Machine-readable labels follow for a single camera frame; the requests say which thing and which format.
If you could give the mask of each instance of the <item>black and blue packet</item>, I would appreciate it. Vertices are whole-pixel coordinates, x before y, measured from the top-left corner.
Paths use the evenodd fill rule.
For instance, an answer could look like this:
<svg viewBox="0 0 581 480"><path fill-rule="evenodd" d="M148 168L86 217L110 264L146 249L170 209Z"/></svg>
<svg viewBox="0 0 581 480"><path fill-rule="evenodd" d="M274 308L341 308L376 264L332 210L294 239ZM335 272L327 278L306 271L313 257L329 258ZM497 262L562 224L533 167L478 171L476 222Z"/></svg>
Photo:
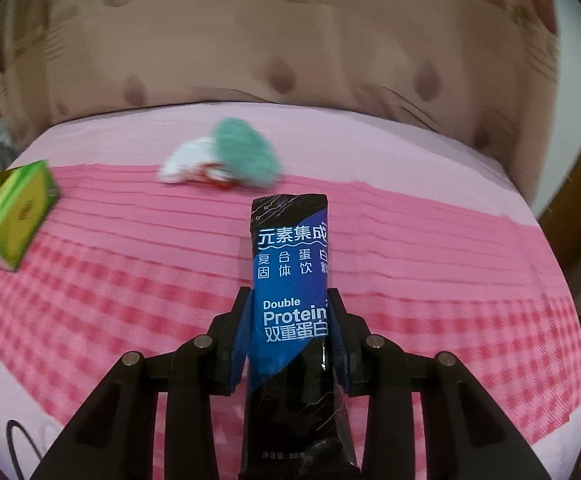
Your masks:
<svg viewBox="0 0 581 480"><path fill-rule="evenodd" d="M329 338L328 200L253 201L253 328L240 480L358 478Z"/></svg>

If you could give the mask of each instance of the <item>bolt head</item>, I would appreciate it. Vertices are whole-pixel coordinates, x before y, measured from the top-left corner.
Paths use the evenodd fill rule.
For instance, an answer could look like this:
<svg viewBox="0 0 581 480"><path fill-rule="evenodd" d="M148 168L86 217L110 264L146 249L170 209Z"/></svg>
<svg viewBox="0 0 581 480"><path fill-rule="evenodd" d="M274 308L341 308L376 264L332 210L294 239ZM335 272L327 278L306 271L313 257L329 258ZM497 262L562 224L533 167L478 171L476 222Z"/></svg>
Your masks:
<svg viewBox="0 0 581 480"><path fill-rule="evenodd" d="M122 356L122 363L125 364L126 366L136 365L137 363L139 363L140 357L141 356L139 355L138 352L126 352Z"/></svg>
<svg viewBox="0 0 581 480"><path fill-rule="evenodd" d="M194 343L197 348L208 348L212 345L212 338L208 334L198 335Z"/></svg>
<svg viewBox="0 0 581 480"><path fill-rule="evenodd" d="M450 352L442 352L437 356L437 359L444 366L452 366L457 362L457 358Z"/></svg>
<svg viewBox="0 0 581 480"><path fill-rule="evenodd" d="M371 334L366 337L366 344L371 348L382 348L384 343L385 339L381 335Z"/></svg>

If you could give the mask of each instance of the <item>pink mattress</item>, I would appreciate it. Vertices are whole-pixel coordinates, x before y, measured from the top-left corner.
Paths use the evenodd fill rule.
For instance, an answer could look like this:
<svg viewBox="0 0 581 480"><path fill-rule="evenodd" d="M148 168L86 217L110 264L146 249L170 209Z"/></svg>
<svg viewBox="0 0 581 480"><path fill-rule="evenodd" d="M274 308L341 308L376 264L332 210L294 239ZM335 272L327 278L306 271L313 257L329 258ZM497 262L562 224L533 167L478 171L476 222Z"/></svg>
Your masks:
<svg viewBox="0 0 581 480"><path fill-rule="evenodd" d="M62 198L20 270L0 270L5 472L16 478L6 420L24 420L44 451L123 352L173 351L251 283L250 204L264 193L156 181L177 146L227 116L250 121L278 151L285 176L266 194L328 195L331 286L348 310L408 352L458 355L552 477L568 478L581 447L579 322L547 241L499 165L414 126L261 104L74 121L17 160L48 160ZM243 405L243 387L212 400L222 479L238 472ZM361 460L366 404L348 405ZM163 403L155 478L162 424ZM21 454L32 472L34 455Z"/></svg>

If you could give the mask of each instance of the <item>patterned headboard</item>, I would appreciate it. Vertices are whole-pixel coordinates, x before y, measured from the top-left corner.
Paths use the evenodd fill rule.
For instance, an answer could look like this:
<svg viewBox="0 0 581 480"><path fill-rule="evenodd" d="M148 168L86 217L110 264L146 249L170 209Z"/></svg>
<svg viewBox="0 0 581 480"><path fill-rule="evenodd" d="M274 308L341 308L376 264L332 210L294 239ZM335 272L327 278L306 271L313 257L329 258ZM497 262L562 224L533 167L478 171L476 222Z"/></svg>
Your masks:
<svg viewBox="0 0 581 480"><path fill-rule="evenodd" d="M553 0L3 0L0 113L24 147L136 107L345 108L493 156L532 200L557 57Z"/></svg>

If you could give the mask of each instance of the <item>teal cloth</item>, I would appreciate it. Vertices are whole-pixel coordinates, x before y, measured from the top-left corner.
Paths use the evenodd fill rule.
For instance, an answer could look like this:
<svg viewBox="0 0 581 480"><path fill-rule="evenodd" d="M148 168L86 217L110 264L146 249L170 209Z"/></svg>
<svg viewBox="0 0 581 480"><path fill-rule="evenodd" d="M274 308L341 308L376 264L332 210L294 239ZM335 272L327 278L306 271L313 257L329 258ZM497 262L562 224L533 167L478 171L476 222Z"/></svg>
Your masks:
<svg viewBox="0 0 581 480"><path fill-rule="evenodd" d="M269 142L246 121L222 120L215 128L219 161L245 186L272 186L280 174L280 163Z"/></svg>

